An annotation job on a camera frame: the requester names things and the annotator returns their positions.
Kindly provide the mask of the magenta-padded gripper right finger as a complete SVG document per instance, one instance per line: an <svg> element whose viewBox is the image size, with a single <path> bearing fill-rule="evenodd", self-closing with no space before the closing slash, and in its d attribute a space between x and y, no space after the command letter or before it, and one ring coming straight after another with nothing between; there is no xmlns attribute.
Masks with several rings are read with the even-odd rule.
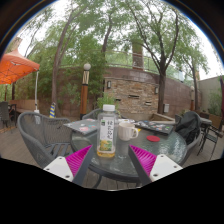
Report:
<svg viewBox="0 0 224 224"><path fill-rule="evenodd" d="M182 169L166 155L156 156L134 145L128 146L128 154L143 186Z"/></svg>

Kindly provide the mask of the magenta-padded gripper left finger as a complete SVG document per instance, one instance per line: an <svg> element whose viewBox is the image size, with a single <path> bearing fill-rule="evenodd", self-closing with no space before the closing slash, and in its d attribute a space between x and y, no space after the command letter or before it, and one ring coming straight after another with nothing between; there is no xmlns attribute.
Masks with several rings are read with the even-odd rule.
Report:
<svg viewBox="0 0 224 224"><path fill-rule="evenodd" d="M67 156L58 156L44 170L81 186L93 157L93 146L89 145Z"/></svg>

